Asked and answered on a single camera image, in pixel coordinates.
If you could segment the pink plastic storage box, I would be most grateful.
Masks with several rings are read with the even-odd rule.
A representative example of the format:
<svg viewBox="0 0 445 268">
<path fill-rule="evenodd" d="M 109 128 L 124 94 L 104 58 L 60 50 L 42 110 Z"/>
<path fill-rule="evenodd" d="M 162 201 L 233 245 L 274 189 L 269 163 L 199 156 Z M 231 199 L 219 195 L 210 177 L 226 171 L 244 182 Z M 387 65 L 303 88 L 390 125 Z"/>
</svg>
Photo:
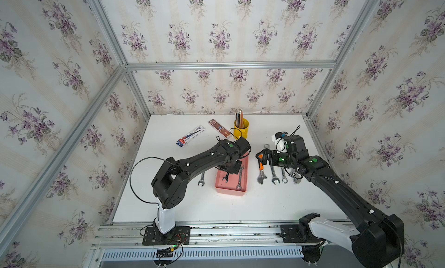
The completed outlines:
<svg viewBox="0 0 445 268">
<path fill-rule="evenodd" d="M 246 193 L 248 186 L 249 157 L 245 157 L 241 161 L 243 162 L 242 166 L 244 166 L 242 175 L 242 190 L 241 191 L 236 190 L 236 186 L 238 184 L 238 173 L 230 174 L 229 181 L 225 183 L 222 180 L 222 178 L 226 175 L 226 173 L 218 171 L 215 183 L 215 188 L 217 193 L 231 195 L 231 196 L 243 196 Z"/>
</svg>

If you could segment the small silver combination wrench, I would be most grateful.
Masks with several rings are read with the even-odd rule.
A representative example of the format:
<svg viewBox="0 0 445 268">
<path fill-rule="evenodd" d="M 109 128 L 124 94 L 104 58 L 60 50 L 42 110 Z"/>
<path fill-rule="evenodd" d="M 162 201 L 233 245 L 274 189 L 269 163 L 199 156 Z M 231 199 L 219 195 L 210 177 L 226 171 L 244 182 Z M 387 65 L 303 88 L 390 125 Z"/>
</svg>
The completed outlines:
<svg viewBox="0 0 445 268">
<path fill-rule="evenodd" d="M 201 187 L 205 186 L 205 173 L 202 173 L 200 175 L 200 179 L 198 181 L 198 186 L 201 186 Z"/>
</svg>

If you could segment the yellow pencil cup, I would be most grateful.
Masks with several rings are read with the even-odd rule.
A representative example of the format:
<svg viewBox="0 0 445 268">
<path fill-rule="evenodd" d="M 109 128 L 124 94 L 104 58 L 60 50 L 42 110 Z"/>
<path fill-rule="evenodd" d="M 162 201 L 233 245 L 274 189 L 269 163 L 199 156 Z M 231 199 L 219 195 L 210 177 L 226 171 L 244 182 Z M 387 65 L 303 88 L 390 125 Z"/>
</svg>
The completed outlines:
<svg viewBox="0 0 445 268">
<path fill-rule="evenodd" d="M 244 139 L 248 139 L 248 131 L 249 131 L 249 121 L 243 118 L 243 127 L 238 127 L 236 121 L 234 122 L 234 128 L 232 129 L 232 133 L 235 139 L 240 139 L 241 137 Z"/>
</svg>

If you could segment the brown pencil box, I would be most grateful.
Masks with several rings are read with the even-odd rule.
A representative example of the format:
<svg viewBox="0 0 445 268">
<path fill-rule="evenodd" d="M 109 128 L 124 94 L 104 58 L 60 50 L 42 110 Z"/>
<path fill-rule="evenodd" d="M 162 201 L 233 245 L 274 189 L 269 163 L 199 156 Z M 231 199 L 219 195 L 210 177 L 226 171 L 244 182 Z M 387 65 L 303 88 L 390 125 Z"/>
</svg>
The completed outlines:
<svg viewBox="0 0 445 268">
<path fill-rule="evenodd" d="M 218 121 L 215 119 L 211 119 L 208 121 L 209 125 L 217 130 L 224 138 L 230 138 L 232 134 L 227 130 L 224 126 L 222 126 Z"/>
</svg>

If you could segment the aluminium mounting rail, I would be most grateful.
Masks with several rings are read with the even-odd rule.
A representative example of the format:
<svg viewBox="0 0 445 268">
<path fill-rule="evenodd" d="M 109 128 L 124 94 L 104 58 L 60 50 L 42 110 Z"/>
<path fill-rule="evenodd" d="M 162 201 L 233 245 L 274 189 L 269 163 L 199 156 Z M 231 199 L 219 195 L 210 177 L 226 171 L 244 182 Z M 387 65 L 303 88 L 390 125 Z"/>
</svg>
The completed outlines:
<svg viewBox="0 0 445 268">
<path fill-rule="evenodd" d="M 280 225 L 297 224 L 297 221 L 265 221 L 234 223 L 179 222 L 177 226 L 191 227 L 190 243 L 185 246 L 262 246 L 282 244 Z M 92 246 L 96 248 L 137 248 L 143 246 L 140 230 L 149 226 L 141 223 L 116 223 L 99 226 Z"/>
</svg>

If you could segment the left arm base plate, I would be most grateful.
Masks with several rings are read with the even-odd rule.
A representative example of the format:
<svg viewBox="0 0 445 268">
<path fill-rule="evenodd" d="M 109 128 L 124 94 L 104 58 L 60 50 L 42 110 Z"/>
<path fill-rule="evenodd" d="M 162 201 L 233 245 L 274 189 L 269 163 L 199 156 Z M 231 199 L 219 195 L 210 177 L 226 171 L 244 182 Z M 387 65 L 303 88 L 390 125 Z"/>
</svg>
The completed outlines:
<svg viewBox="0 0 445 268">
<path fill-rule="evenodd" d="M 144 246 L 189 245 L 191 227 L 176 226 L 170 232 L 162 234 L 156 226 L 149 225 L 143 227 L 139 233 L 143 237 Z"/>
</svg>

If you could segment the bundle of coloured pencils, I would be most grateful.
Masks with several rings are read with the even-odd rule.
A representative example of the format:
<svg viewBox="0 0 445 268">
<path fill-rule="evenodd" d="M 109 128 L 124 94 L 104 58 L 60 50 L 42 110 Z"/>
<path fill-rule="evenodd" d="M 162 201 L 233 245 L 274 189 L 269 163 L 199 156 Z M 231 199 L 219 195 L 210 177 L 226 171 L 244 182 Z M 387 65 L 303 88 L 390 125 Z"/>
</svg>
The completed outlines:
<svg viewBox="0 0 445 268">
<path fill-rule="evenodd" d="M 235 126 L 239 129 L 245 128 L 243 110 L 239 108 L 235 110 Z"/>
</svg>

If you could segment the silver end wrench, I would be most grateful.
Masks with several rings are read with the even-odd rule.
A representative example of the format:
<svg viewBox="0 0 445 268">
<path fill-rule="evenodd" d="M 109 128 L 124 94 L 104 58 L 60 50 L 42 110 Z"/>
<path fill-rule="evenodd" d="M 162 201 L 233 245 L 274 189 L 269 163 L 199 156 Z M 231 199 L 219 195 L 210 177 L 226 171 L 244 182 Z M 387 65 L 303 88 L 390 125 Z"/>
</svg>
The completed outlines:
<svg viewBox="0 0 445 268">
<path fill-rule="evenodd" d="M 242 175 L 243 175 L 244 166 L 241 166 L 239 173 L 238 173 L 238 184 L 236 186 L 237 191 L 242 190 Z"/>
</svg>

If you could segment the silver adjustable wrench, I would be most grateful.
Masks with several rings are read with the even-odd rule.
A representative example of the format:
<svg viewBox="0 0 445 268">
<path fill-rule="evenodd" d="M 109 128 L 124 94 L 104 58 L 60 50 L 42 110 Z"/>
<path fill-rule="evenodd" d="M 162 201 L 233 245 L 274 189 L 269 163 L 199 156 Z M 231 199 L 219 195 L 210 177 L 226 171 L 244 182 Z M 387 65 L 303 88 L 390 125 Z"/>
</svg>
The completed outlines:
<svg viewBox="0 0 445 268">
<path fill-rule="evenodd" d="M 301 182 L 302 176 L 299 173 L 297 173 L 296 171 L 293 170 L 290 173 L 290 175 L 291 175 L 291 177 L 293 179 L 294 184 L 299 184 Z"/>
</svg>

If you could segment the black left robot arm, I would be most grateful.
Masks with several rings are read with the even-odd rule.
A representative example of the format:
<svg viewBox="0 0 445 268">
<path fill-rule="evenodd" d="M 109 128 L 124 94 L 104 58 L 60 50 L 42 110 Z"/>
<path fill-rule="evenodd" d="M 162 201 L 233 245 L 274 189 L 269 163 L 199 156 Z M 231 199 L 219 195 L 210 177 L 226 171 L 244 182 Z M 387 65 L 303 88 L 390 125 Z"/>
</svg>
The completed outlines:
<svg viewBox="0 0 445 268">
<path fill-rule="evenodd" d="M 183 201 L 188 183 L 198 175 L 216 168 L 226 175 L 237 174 L 242 159 L 251 152 L 251 146 L 243 137 L 235 141 L 219 139 L 210 149 L 190 158 L 176 160 L 162 159 L 162 166 L 155 174 L 151 186 L 157 198 L 158 213 L 154 227 L 164 236 L 176 227 L 173 209 Z"/>
</svg>

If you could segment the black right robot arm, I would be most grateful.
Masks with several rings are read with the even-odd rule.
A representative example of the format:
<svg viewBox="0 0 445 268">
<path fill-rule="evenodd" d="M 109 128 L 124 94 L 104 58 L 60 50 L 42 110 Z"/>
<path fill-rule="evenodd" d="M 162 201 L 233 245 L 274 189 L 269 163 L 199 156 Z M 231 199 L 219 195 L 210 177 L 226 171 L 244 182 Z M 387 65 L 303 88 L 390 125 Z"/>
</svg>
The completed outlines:
<svg viewBox="0 0 445 268">
<path fill-rule="evenodd" d="M 333 242 L 350 252 L 366 268 L 383 268 L 404 254 L 404 223 L 395 214 L 374 208 L 320 156 L 311 156 L 301 136 L 287 136 L 285 151 L 268 148 L 256 153 L 259 165 L 292 168 L 322 190 L 346 214 L 354 228 L 340 227 L 310 213 L 299 219 L 296 238 L 301 241 Z"/>
</svg>

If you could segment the orange handled adjustable wrench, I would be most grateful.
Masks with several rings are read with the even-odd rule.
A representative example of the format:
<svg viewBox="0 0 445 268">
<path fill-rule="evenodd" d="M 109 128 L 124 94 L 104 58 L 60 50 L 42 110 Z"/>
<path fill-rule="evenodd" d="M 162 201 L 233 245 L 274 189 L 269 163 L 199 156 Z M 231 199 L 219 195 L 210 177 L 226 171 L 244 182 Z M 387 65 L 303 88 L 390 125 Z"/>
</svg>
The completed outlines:
<svg viewBox="0 0 445 268">
<path fill-rule="evenodd" d="M 257 177 L 257 182 L 262 185 L 264 183 L 264 180 L 266 179 L 267 176 L 265 175 L 264 168 L 259 168 L 259 175 Z"/>
</svg>

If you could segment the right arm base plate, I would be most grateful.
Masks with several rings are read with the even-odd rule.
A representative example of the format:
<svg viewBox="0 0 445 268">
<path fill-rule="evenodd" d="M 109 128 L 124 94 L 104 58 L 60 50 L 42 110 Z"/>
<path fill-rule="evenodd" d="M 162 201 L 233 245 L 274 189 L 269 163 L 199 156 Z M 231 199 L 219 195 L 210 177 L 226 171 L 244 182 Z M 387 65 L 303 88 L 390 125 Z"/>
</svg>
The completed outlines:
<svg viewBox="0 0 445 268">
<path fill-rule="evenodd" d="M 300 224 L 280 225 L 280 237 L 284 243 L 321 243 L 324 239 L 315 237 L 308 226 Z"/>
</svg>

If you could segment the long silver combination wrench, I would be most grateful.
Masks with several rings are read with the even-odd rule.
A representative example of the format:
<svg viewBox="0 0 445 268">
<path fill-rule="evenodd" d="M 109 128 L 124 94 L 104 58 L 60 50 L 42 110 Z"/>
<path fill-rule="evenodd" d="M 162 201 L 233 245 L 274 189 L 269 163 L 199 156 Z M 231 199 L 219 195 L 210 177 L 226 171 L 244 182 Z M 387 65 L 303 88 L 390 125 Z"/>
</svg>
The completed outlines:
<svg viewBox="0 0 445 268">
<path fill-rule="evenodd" d="M 264 149 L 269 149 L 269 148 L 270 148 L 270 146 L 269 146 L 268 144 L 265 144 L 265 145 L 264 145 Z M 279 180 L 279 178 L 278 178 L 277 175 L 276 175 L 274 166 L 271 166 L 271 165 L 270 165 L 270 169 L 271 169 L 271 173 L 272 173 L 272 180 L 271 180 L 271 182 L 272 182 L 274 185 L 280 184 L 280 180 Z"/>
</svg>

